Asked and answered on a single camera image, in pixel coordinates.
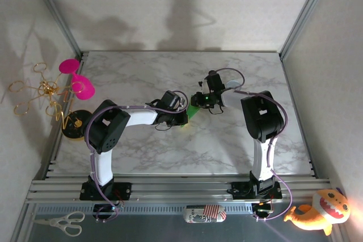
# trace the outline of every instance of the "stuffed toy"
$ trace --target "stuffed toy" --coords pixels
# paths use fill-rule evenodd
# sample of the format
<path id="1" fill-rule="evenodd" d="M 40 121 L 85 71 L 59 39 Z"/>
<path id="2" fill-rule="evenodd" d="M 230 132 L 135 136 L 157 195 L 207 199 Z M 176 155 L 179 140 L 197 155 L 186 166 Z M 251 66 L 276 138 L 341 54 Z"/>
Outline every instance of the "stuffed toy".
<path id="1" fill-rule="evenodd" d="M 312 206 L 308 204 L 299 206 L 298 209 L 303 214 L 295 213 L 295 209 L 296 206 L 290 208 L 284 221 L 291 220 L 294 225 L 303 230 L 324 230 L 325 235 L 331 234 L 333 224 L 347 221 L 351 214 L 347 199 L 341 191 L 334 189 L 317 191 L 313 195 Z"/>

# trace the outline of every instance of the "can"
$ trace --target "can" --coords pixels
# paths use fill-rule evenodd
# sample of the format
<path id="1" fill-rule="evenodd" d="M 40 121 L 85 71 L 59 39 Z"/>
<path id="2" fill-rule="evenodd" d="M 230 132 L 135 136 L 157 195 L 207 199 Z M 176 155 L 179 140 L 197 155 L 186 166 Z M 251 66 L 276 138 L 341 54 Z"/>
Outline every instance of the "can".
<path id="1" fill-rule="evenodd" d="M 187 223 L 214 223 L 226 219 L 225 208 L 221 205 L 188 205 L 183 217 Z"/>

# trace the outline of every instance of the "gold wire sculpture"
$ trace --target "gold wire sculpture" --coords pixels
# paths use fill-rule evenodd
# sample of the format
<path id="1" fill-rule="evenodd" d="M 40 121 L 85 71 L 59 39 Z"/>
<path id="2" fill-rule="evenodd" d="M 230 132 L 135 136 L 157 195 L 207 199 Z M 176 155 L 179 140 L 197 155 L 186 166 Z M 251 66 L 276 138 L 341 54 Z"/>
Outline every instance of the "gold wire sculpture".
<path id="1" fill-rule="evenodd" d="M 79 120 L 78 118 L 75 118 L 75 120 L 72 120 L 72 118 L 71 118 L 71 114 L 73 113 L 71 111 L 71 109 L 72 109 L 74 98 L 71 98 L 71 99 L 67 100 L 67 97 L 68 97 L 69 92 L 72 93 L 72 94 L 77 94 L 79 92 L 82 92 L 85 85 L 82 82 L 73 82 L 69 86 L 58 86 L 57 81 L 59 80 L 59 77 L 62 75 L 62 73 L 60 73 L 57 76 L 55 81 L 46 80 L 44 75 L 43 75 L 43 72 L 46 69 L 47 69 L 47 64 L 45 62 L 39 62 L 35 66 L 33 66 L 33 71 L 36 72 L 36 73 L 40 73 L 41 78 L 42 78 L 38 88 L 25 85 L 25 83 L 22 80 L 16 80 L 16 81 L 12 82 L 9 85 L 9 91 L 13 92 L 13 93 L 18 93 L 18 92 L 20 92 L 20 91 L 22 91 L 22 90 L 24 90 L 26 88 L 30 88 L 30 89 L 37 90 L 37 94 L 38 94 L 36 97 L 30 99 L 29 101 L 24 101 L 24 102 L 21 102 L 18 105 L 16 105 L 15 108 L 14 108 L 14 113 L 17 116 L 24 116 L 30 110 L 32 101 L 34 101 L 36 99 L 40 99 L 41 97 L 46 97 L 49 100 L 49 105 L 46 107 L 45 113 L 47 115 L 49 115 L 49 116 L 55 117 L 56 121 L 59 121 L 60 119 L 62 119 L 62 129 L 66 128 L 68 120 L 71 120 L 71 122 L 74 124 L 74 126 L 76 128 L 81 127 L 82 126 L 82 121 L 81 120 Z M 77 91 L 77 92 L 75 92 L 72 89 L 72 86 L 75 85 L 76 83 L 80 83 L 82 85 L 81 90 Z M 14 86 L 17 85 L 17 84 L 20 84 L 19 88 L 14 89 Z M 61 95 L 64 96 L 63 97 L 63 102 L 64 103 L 70 101 L 69 114 L 67 115 L 67 117 L 64 117 L 64 112 L 63 112 L 63 109 L 62 109 L 62 105 L 59 104 L 56 99 L 54 99 L 55 96 L 61 96 Z M 26 110 L 24 112 L 19 112 L 18 108 L 20 106 L 22 106 L 22 105 L 26 105 L 27 108 L 26 108 Z M 54 114 L 50 114 L 48 112 L 50 109 L 53 109 Z"/>

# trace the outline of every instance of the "white wall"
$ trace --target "white wall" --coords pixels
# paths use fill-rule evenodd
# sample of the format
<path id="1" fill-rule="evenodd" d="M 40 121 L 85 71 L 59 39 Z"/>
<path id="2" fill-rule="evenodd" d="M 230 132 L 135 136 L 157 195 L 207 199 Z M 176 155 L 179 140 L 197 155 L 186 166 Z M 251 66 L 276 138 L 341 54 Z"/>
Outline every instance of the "white wall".
<path id="1" fill-rule="evenodd" d="M 31 72 L 46 62 L 56 76 L 59 63 L 74 54 L 43 0 L 0 0 L 0 241 L 9 241 L 31 180 L 49 146 L 52 129 L 44 113 L 46 103 L 35 101 L 26 116 L 13 114 L 14 106 L 33 97 L 33 91 L 7 92 L 14 80 L 39 86 Z"/>
<path id="2" fill-rule="evenodd" d="M 56 0 L 82 50 L 279 50 L 305 0 Z"/>
<path id="3" fill-rule="evenodd" d="M 351 241 L 363 241 L 363 0 L 319 0 L 285 61 L 323 176 L 344 188 Z"/>

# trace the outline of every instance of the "white marble surface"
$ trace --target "white marble surface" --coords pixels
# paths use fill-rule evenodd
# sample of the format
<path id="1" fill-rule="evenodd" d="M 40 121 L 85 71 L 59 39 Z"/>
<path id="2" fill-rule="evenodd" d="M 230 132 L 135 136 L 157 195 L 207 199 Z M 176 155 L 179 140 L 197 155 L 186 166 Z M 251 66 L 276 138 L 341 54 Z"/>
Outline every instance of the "white marble surface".
<path id="1" fill-rule="evenodd" d="M 73 109 L 94 111 L 105 99 L 119 105 L 143 105 L 167 90 L 182 90 L 189 97 L 199 91 L 198 81 L 209 70 L 233 67 L 246 77 L 243 90 L 269 90 L 287 110 L 289 125 L 277 141 L 274 167 L 278 173 L 309 174 L 307 151 L 277 53 L 206 52 L 90 52 L 82 70 L 96 87 L 88 101 Z M 231 71 L 222 80 L 240 80 Z M 199 112 L 183 128 L 157 131 L 153 126 L 127 128 L 113 150 L 114 173 L 235 174 L 251 170 L 253 140 L 242 108 L 224 114 Z M 89 151 L 84 141 L 63 138 L 55 172 L 87 173 Z"/>

